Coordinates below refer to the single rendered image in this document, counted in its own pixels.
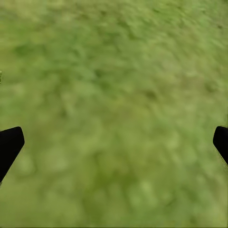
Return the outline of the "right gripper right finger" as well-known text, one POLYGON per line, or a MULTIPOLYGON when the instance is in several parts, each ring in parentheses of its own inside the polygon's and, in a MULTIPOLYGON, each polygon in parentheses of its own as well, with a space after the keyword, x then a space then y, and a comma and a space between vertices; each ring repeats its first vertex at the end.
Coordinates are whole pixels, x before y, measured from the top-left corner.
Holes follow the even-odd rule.
POLYGON ((217 126, 213 143, 228 165, 228 128, 217 126))

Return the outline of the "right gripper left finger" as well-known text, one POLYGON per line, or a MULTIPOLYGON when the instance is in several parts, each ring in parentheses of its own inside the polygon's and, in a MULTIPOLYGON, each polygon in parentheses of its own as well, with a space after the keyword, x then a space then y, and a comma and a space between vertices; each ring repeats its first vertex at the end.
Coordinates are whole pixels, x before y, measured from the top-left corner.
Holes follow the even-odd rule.
POLYGON ((20 126, 0 132, 0 184, 25 144, 20 126))

